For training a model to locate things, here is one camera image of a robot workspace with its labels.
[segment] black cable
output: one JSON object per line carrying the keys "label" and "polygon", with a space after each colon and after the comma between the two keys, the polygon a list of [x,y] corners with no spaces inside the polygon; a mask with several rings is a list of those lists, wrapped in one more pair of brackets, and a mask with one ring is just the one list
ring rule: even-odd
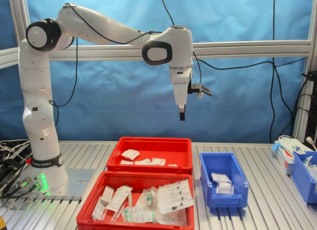
{"label": "black cable", "polygon": [[10,196],[12,196],[13,194],[17,193],[19,190],[21,190],[21,187],[17,187],[15,188],[13,191],[11,191],[9,194],[2,196],[1,198],[5,199],[5,198],[9,198]]}
{"label": "black cable", "polygon": [[3,197],[5,196],[5,194],[9,191],[9,189],[11,188],[11,186],[13,185],[13,183],[16,181],[16,179],[19,178],[19,176],[20,176],[20,174],[21,174],[21,172],[22,172],[22,170],[23,170],[23,167],[24,167],[24,165],[22,165],[22,166],[20,167],[20,169],[17,169],[17,170],[15,171],[15,173],[16,173],[17,171],[18,171],[19,173],[18,173],[14,178],[12,178],[12,179],[8,182],[8,184],[6,184],[5,188],[4,188],[3,191],[2,191],[1,198],[3,198]]}
{"label": "black cable", "polygon": [[10,197],[8,197],[8,199],[20,198],[20,197],[22,197],[22,196],[25,196],[26,194],[29,194],[29,193],[31,193],[33,190],[35,190],[37,186],[38,186],[38,183],[32,185],[32,187],[31,187],[27,192],[25,192],[25,193],[23,193],[23,194],[21,194],[21,195],[17,195],[17,196],[10,196]]}
{"label": "black cable", "polygon": [[273,76],[272,76],[272,82],[271,82],[271,91],[270,91],[270,95],[269,95],[269,99],[271,102],[271,107],[272,107],[272,111],[273,111],[273,119],[272,119],[272,123],[271,123],[271,127],[269,129],[269,142],[272,143],[272,128],[273,128],[273,124],[274,124],[274,120],[275,120],[275,110],[274,110],[274,106],[273,106],[273,101],[272,101],[272,91],[273,91],[273,83],[274,83],[274,69],[273,69]]}
{"label": "black cable", "polygon": [[205,65],[209,66],[210,68],[213,68],[213,69],[216,69],[216,70],[230,70],[230,69],[239,69],[239,68],[250,68],[250,67],[253,67],[253,66],[256,66],[256,65],[260,65],[260,64],[263,64],[263,63],[270,63],[270,64],[273,64],[271,61],[263,61],[263,62],[260,62],[260,63],[255,63],[255,64],[251,64],[251,65],[247,65],[247,66],[241,66],[241,67],[230,67],[230,68],[217,68],[217,67],[214,67],[210,64],[208,64],[207,62],[201,60],[201,59],[198,59],[199,61],[201,61],[202,63],[204,63]]}
{"label": "black cable", "polygon": [[199,81],[199,83],[201,84],[201,83],[202,83],[202,71],[201,71],[201,69],[200,69],[199,60],[197,59],[197,56],[196,56],[195,52],[193,52],[193,54],[194,54],[194,56],[195,56],[195,58],[196,58],[196,61],[197,61],[198,67],[199,67],[199,75],[200,75],[200,81]]}
{"label": "black cable", "polygon": [[[273,41],[275,40],[275,0],[273,0]],[[275,68],[275,59],[274,57],[272,58],[272,66],[273,66],[273,76],[272,76],[272,83],[271,83],[271,90],[270,90],[270,102],[271,102],[271,107],[272,107],[272,111],[273,111],[273,119],[272,119],[272,123],[271,123],[271,127],[269,129],[269,142],[272,143],[272,129],[273,129],[273,124],[274,124],[274,120],[275,120],[275,111],[274,111],[274,106],[273,106],[273,101],[272,101],[272,92],[273,92],[273,84],[274,84],[274,68]]]}
{"label": "black cable", "polygon": [[287,127],[288,127],[290,124],[291,124],[291,122],[289,122],[289,123],[285,126],[285,128],[282,130],[282,132],[278,135],[279,137],[282,135],[282,133],[287,129]]}
{"label": "black cable", "polygon": [[135,41],[135,40],[137,40],[138,38],[140,38],[140,37],[142,37],[142,36],[145,36],[145,35],[147,35],[147,34],[160,33],[160,32],[157,32],[157,31],[149,31],[149,32],[143,33],[142,35],[140,35],[140,36],[138,36],[138,37],[136,37],[136,38],[134,38],[134,39],[132,39],[132,40],[130,40],[130,41],[128,41],[128,42],[121,43],[121,42],[113,41],[113,40],[108,39],[107,37],[103,36],[103,35],[100,34],[98,31],[96,31],[84,18],[82,18],[82,17],[77,13],[77,11],[75,11],[74,7],[71,7],[71,9],[73,9],[73,11],[77,14],[77,16],[79,16],[80,19],[82,19],[82,20],[87,24],[87,26],[90,27],[90,29],[92,29],[94,32],[96,32],[98,35],[100,35],[102,38],[104,38],[104,39],[106,39],[106,40],[108,40],[108,41],[111,41],[111,42],[113,42],[113,43],[120,44],[120,45],[126,45],[126,44],[128,44],[128,43],[130,43],[130,42],[132,42],[132,41]]}
{"label": "black cable", "polygon": [[164,7],[165,7],[165,10],[166,10],[167,14],[169,15],[170,20],[172,21],[173,26],[175,26],[174,21],[173,21],[172,17],[170,16],[170,14],[169,14],[169,12],[168,12],[166,6],[165,6],[164,0],[162,0],[162,2],[163,2],[163,5],[164,5]]}
{"label": "black cable", "polygon": [[25,196],[26,194],[29,194],[29,193],[31,193],[31,191],[27,191],[27,192],[25,192],[21,195],[17,195],[17,196],[10,196],[10,197],[8,197],[8,199],[20,198],[20,197]]}
{"label": "black cable", "polygon": [[305,110],[307,113],[310,113],[308,110],[301,108],[301,107],[297,107],[297,109]]}
{"label": "black cable", "polygon": [[278,80],[278,85],[279,85],[279,91],[280,91],[281,99],[282,99],[284,105],[286,106],[286,108],[288,109],[288,111],[289,111],[290,114],[291,114],[291,123],[292,123],[292,120],[294,120],[293,112],[292,112],[292,110],[289,108],[289,106],[286,104],[286,102],[284,101],[283,93],[282,93],[281,80],[280,80],[280,78],[279,78],[279,75],[278,75],[278,72],[277,72],[276,67],[274,67],[274,70],[275,70],[275,72],[276,72],[276,76],[277,76],[277,80]]}
{"label": "black cable", "polygon": [[59,109],[58,108],[67,105],[70,102],[70,100],[73,98],[74,91],[75,91],[76,84],[77,84],[77,67],[78,67],[78,38],[76,37],[76,77],[75,77],[75,84],[74,84],[74,88],[73,88],[73,91],[71,93],[71,96],[70,96],[69,100],[63,105],[57,105],[54,101],[49,100],[49,103],[52,106],[57,108],[57,118],[56,118],[55,126],[57,125],[58,118],[59,118]]}
{"label": "black cable", "polygon": [[295,61],[293,61],[293,62],[289,62],[289,63],[284,63],[284,64],[281,64],[281,65],[277,65],[277,66],[275,66],[275,67],[277,68],[277,67],[280,67],[280,66],[284,66],[284,65],[296,63],[296,62],[302,61],[302,60],[304,60],[304,59],[306,59],[306,58],[301,58],[301,59],[295,60]]}
{"label": "black cable", "polygon": [[299,97],[301,97],[301,96],[303,96],[303,95],[309,95],[310,97],[313,97],[313,95],[306,94],[306,93],[300,94],[300,96],[299,96]]}

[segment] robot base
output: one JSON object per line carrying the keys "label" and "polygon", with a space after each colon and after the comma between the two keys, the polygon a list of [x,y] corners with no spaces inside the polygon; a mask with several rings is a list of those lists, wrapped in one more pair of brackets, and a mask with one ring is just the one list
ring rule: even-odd
{"label": "robot base", "polygon": [[[82,196],[86,193],[86,188],[92,176],[95,173],[95,169],[65,169],[68,180],[61,187],[47,191],[45,194],[39,194],[36,198],[45,199],[65,199],[65,200],[81,200]],[[36,192],[27,194],[21,198],[33,197]]]}

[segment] red plastic bin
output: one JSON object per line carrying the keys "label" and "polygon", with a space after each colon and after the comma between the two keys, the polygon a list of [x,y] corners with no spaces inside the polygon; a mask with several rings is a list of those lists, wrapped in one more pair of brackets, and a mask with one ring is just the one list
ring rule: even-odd
{"label": "red plastic bin", "polygon": [[106,185],[117,189],[128,185],[132,189],[133,206],[139,199],[143,189],[152,186],[171,184],[188,179],[189,187],[193,195],[193,179],[187,174],[162,174],[162,173],[131,173],[131,172],[102,172],[91,190],[87,200],[77,215],[77,227],[79,230],[193,230],[194,229],[194,207],[186,209],[187,226],[171,226],[152,223],[125,223],[122,216],[116,222],[110,221],[113,215],[108,211],[104,220],[93,220],[91,214],[97,204],[99,196],[104,192]]}
{"label": "red plastic bin", "polygon": [[[164,166],[149,165],[120,165],[126,160],[121,154],[133,149],[140,152],[133,162],[144,159],[163,158]],[[177,164],[177,167],[169,167],[169,164]],[[153,173],[192,173],[192,142],[188,138],[135,138],[122,137],[115,146],[107,162],[109,171],[123,172],[153,172]]]}

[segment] blue backdrop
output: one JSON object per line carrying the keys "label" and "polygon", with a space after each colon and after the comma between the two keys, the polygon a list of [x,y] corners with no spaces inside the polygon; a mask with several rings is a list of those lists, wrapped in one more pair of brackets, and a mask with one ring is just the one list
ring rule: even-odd
{"label": "blue backdrop", "polygon": [[[65,2],[98,10],[128,26],[163,31],[170,26],[161,0],[28,0],[31,22],[56,18]],[[7,16],[8,1],[0,0]],[[189,27],[194,42],[272,39],[273,0],[165,0],[175,24]],[[276,0],[276,40],[308,38],[312,0]],[[12,28],[11,18],[1,26]],[[88,45],[79,41],[79,45]],[[277,58],[276,64],[299,58]],[[270,58],[209,59],[216,67],[244,66]],[[272,66],[218,71],[203,64],[202,82],[212,97],[189,95],[186,121],[179,121],[168,65],[143,61],[78,63],[72,101],[60,108],[61,140],[118,140],[121,136],[184,137],[193,141],[269,142],[272,110],[269,100]],[[304,62],[278,67],[283,95],[290,107],[300,89]],[[51,62],[53,99],[65,103],[75,79],[74,62]],[[197,65],[194,79],[199,80]],[[290,121],[275,77],[273,138]],[[0,139],[26,137],[18,68],[0,70]]]}

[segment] blue plastic bin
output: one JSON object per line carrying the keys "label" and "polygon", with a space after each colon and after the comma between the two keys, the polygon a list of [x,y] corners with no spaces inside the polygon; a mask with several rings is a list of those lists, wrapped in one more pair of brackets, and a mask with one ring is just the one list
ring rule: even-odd
{"label": "blue plastic bin", "polygon": [[306,152],[301,155],[294,152],[292,179],[306,203],[317,203],[316,181],[303,164],[303,161],[309,156],[313,156],[310,162],[317,164],[317,152]]}
{"label": "blue plastic bin", "polygon": [[[249,184],[233,153],[200,153],[205,203],[209,208],[247,207]],[[216,194],[217,183],[211,173],[226,174],[234,184],[234,194]]]}

